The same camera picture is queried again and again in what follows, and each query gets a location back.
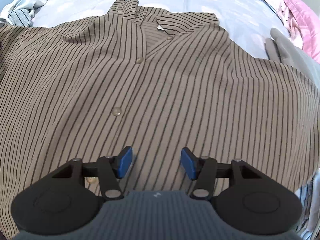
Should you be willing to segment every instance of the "gray cloth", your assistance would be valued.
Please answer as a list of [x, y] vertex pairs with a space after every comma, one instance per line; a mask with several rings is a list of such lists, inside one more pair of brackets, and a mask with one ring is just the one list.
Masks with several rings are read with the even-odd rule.
[[266, 39], [265, 47], [270, 60], [287, 64], [307, 76], [319, 89], [320, 64], [307, 55], [302, 49], [297, 48], [280, 31], [272, 28], [271, 37]]
[[5, 26], [6, 24], [10, 25], [10, 23], [6, 19], [0, 18], [0, 27]]
[[27, 9], [12, 11], [8, 18], [14, 26], [32, 27], [31, 16]]

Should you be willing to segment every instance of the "pink blanket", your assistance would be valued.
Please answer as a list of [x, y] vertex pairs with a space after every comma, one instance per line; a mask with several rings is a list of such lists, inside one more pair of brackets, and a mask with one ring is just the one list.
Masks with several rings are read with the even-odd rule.
[[265, 0], [278, 14], [290, 40], [320, 63], [320, 20], [301, 0]]

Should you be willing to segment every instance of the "shirt collar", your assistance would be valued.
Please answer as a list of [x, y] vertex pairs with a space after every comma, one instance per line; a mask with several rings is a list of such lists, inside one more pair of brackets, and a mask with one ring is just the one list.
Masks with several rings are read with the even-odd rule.
[[213, 13], [171, 13], [165, 9], [138, 6], [138, 0], [116, 0], [109, 13], [130, 20], [137, 25], [143, 21], [158, 23], [169, 35], [181, 35], [212, 23], [219, 24]]
[[212, 23], [219, 24], [213, 13], [171, 13], [156, 17], [157, 23], [170, 35], [194, 32], [196, 29]]

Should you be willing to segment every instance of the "shirt button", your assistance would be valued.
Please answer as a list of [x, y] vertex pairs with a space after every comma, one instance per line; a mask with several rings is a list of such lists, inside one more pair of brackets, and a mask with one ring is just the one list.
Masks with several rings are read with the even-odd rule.
[[97, 178], [96, 178], [96, 177], [87, 177], [87, 178], [85, 178], [85, 180], [86, 180], [89, 184], [93, 184], [93, 183], [97, 182]]
[[119, 106], [115, 106], [113, 109], [112, 109], [112, 114], [114, 116], [119, 116], [121, 115], [122, 111], [121, 111], [121, 108]]
[[138, 59], [136, 60], [136, 63], [137, 63], [137, 64], [140, 64], [142, 61], [143, 61], [143, 57], [140, 57], [140, 58], [138, 58]]

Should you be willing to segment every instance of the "gray striped fabric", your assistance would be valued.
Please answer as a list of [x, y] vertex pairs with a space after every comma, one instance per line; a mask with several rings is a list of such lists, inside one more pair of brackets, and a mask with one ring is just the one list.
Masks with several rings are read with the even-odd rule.
[[[319, 91], [296, 69], [251, 57], [214, 14], [117, 0], [106, 15], [54, 28], [3, 27], [0, 41], [7, 238], [17, 233], [18, 192], [71, 158], [93, 162], [126, 145], [135, 160], [125, 191], [189, 191], [184, 146], [218, 162], [243, 159], [292, 191], [319, 166]], [[215, 193], [227, 183], [217, 180]]]
[[14, 26], [32, 27], [31, 16], [27, 9], [18, 9], [8, 15]]

